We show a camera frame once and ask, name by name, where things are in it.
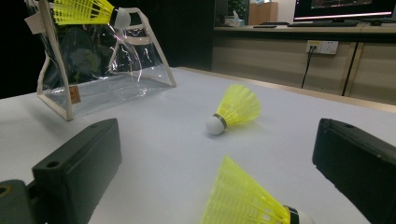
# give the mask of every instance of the table surface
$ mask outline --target table surface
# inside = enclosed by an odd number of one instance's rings
[[[172,71],[176,88],[69,122],[35,93],[1,100],[0,181],[30,183],[31,168],[56,148],[92,123],[117,118],[123,161],[90,223],[199,223],[225,155],[280,203],[305,211],[318,224],[369,223],[312,163],[318,122],[337,119],[396,146],[395,106]],[[211,136],[205,121],[233,83],[256,92],[262,113]]]

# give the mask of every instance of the shuttlecock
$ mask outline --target shuttlecock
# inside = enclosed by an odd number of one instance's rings
[[[125,29],[131,16],[122,7],[113,7],[106,0],[55,0],[53,18],[58,25],[107,24]]]
[[[241,223],[315,224],[305,213],[280,204],[225,156],[200,224]]]
[[[228,126],[257,118],[260,112],[256,94],[244,85],[233,84],[224,93],[216,114],[207,120],[206,129],[211,134],[220,134]]]

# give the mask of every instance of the clear plastic bag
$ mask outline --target clear plastic bag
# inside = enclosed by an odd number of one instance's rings
[[[138,8],[125,8],[131,24],[118,30],[110,24],[57,25],[52,3],[25,3],[31,15],[26,22],[46,52],[37,96],[65,120],[176,86]]]

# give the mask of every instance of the monitor screen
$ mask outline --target monitor screen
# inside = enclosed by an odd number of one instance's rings
[[[390,18],[396,0],[296,0],[293,21]]]

